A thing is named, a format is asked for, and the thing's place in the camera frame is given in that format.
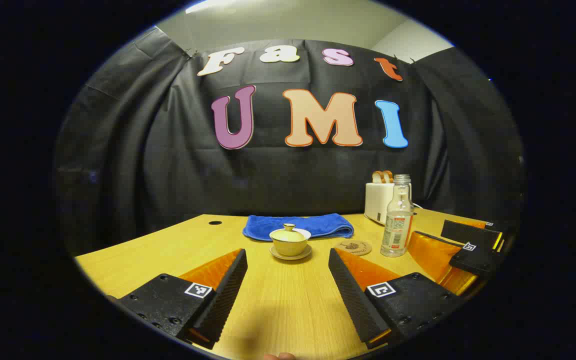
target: bottle label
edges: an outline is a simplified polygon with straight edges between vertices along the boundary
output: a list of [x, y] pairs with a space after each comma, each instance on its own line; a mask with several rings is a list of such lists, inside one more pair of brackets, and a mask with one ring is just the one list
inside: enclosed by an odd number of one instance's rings
[[386, 216], [386, 226], [383, 231], [382, 246], [389, 249], [399, 249], [404, 246], [412, 216]]

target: letter m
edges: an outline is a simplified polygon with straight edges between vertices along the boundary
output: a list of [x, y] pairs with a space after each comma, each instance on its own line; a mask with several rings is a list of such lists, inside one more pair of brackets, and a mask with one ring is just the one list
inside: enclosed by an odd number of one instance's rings
[[290, 135], [286, 137], [288, 146], [310, 146], [313, 137], [306, 132], [306, 126], [315, 133], [318, 141], [326, 144], [336, 125], [332, 142], [339, 146], [359, 146], [364, 140], [357, 132], [355, 121], [354, 95], [336, 92], [324, 110], [313, 94], [306, 89], [287, 89], [283, 97], [290, 100], [291, 126]]

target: yellow table surface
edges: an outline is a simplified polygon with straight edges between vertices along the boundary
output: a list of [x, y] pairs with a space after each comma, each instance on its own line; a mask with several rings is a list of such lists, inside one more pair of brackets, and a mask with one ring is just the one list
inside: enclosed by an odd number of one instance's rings
[[[436, 237], [444, 219], [471, 220], [427, 209], [415, 212], [411, 231]], [[343, 217], [354, 227], [353, 239], [372, 245], [364, 259], [401, 276], [412, 272], [428, 276], [409, 253], [400, 257], [380, 254], [384, 226], [363, 214]], [[210, 221], [222, 224], [210, 225]], [[121, 298], [159, 274], [180, 276], [243, 248], [246, 276], [220, 340], [212, 350], [204, 350], [242, 360], [283, 352], [299, 360], [347, 359], [367, 353], [328, 267], [330, 248], [346, 239], [311, 239], [311, 255], [281, 260], [270, 254], [272, 242], [242, 234], [246, 222], [246, 216], [204, 214], [75, 259], [101, 292]]]

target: blue letter i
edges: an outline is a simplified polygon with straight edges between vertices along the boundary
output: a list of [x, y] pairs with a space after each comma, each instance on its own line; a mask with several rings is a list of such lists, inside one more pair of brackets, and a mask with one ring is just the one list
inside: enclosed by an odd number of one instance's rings
[[381, 110], [383, 123], [386, 125], [386, 137], [383, 138], [383, 143], [388, 148], [406, 148], [408, 141], [402, 132], [402, 124], [398, 114], [400, 106], [385, 100], [377, 100], [374, 105]]

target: folded towel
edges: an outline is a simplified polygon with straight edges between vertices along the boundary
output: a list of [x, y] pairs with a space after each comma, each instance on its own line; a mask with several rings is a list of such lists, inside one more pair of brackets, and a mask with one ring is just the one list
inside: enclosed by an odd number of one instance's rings
[[273, 240], [270, 239], [270, 232], [283, 229], [284, 224], [294, 224], [297, 229], [310, 231], [311, 239], [350, 238], [355, 232], [355, 228], [340, 214], [311, 216], [309, 218], [250, 215], [246, 227], [244, 227], [244, 235], [252, 239], [271, 242]]

